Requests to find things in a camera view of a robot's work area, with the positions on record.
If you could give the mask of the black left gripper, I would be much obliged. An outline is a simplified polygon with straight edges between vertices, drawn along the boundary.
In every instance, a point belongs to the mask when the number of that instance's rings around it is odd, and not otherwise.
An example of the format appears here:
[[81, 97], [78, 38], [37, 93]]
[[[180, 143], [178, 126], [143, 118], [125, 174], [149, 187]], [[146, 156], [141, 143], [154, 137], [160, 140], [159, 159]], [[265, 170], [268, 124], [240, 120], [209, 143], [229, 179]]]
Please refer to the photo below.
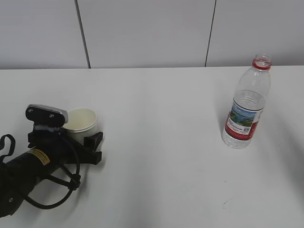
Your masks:
[[103, 132], [84, 138], [84, 144], [80, 144], [66, 133], [31, 132], [28, 134], [29, 148], [40, 149], [48, 152], [56, 161], [66, 164], [97, 165], [102, 160], [102, 152], [98, 150], [103, 140]]

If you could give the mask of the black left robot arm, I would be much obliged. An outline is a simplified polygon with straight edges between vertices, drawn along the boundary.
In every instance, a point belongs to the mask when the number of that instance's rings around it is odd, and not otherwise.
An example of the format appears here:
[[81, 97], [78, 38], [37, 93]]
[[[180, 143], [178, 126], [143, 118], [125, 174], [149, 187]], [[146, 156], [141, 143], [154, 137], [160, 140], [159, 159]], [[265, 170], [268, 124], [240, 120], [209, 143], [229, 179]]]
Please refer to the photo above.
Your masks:
[[[84, 138], [80, 144], [66, 133], [33, 131], [28, 134], [29, 150], [4, 163], [4, 158], [15, 150], [15, 139], [7, 134], [1, 137], [0, 147], [5, 139], [11, 145], [8, 154], [0, 157], [0, 216], [13, 215], [23, 201], [38, 209], [54, 209], [63, 204], [80, 186], [80, 165], [97, 165], [102, 153], [97, 150], [103, 139], [103, 132]], [[59, 202], [43, 205], [34, 201], [29, 194], [43, 180], [52, 181], [68, 188], [66, 196]]]

